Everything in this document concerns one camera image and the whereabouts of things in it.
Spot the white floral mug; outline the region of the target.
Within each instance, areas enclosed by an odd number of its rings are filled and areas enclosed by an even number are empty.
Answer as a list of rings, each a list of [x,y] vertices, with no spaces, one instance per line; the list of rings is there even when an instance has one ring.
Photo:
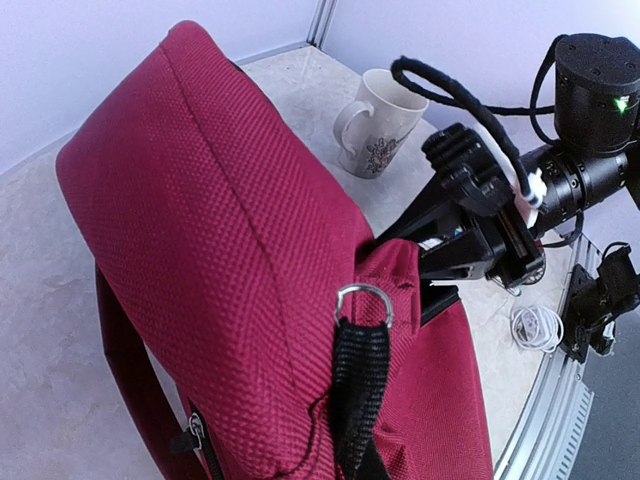
[[[342,167],[359,178],[379,177],[428,106],[428,99],[400,85],[390,71],[366,71],[355,98],[333,124]]]

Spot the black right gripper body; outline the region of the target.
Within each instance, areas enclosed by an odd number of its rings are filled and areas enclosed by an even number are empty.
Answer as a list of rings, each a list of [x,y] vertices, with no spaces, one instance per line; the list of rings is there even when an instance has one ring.
[[[422,193],[443,194],[433,177]],[[542,272],[543,253],[514,205],[503,207],[491,218],[466,213],[475,232],[482,233],[495,255],[493,266],[483,277],[496,278],[504,287],[512,288],[530,281]]]

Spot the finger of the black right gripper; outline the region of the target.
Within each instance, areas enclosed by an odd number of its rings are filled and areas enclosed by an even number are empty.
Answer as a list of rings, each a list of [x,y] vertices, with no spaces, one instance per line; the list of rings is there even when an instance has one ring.
[[[420,193],[400,217],[373,241],[379,247],[394,239],[413,242],[421,248],[434,248],[446,241],[446,233],[461,226],[475,232],[466,211],[445,194]]]
[[[481,232],[465,232],[420,256],[425,280],[477,280],[493,266],[495,255]]]

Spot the aluminium front rail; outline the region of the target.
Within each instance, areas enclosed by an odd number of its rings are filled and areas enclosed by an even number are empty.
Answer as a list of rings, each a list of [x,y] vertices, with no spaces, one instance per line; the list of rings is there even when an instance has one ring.
[[[594,393],[585,385],[584,365],[562,347],[552,353],[526,351],[511,334],[510,320],[518,307],[544,306],[561,313],[569,303],[573,270],[593,275],[600,252],[586,237],[552,261],[537,284],[507,295],[496,312],[500,328],[496,378],[504,383],[487,408],[496,479],[567,479],[573,469],[591,412]]]

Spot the aluminium frame right post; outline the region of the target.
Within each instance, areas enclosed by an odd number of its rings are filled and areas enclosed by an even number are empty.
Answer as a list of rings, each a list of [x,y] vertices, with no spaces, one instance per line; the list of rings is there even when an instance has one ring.
[[[317,1],[315,13],[306,37],[306,42],[309,45],[319,50],[323,49],[337,3],[337,0]]]

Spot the red student backpack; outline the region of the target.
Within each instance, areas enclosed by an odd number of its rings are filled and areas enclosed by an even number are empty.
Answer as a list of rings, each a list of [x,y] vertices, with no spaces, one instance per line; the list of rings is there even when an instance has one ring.
[[[192,21],[56,160],[103,347],[167,479],[489,479],[464,307]]]

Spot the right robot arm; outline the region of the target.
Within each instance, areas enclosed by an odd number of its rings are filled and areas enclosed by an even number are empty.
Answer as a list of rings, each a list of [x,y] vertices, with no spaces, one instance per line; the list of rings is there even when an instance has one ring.
[[[521,153],[501,118],[461,83],[401,57],[393,79],[409,91],[470,113],[422,146],[433,177],[380,236],[422,246],[426,281],[496,279],[512,288],[543,271],[544,234],[621,189],[639,193],[639,50],[627,38],[556,37],[536,74],[555,75],[555,138]]]

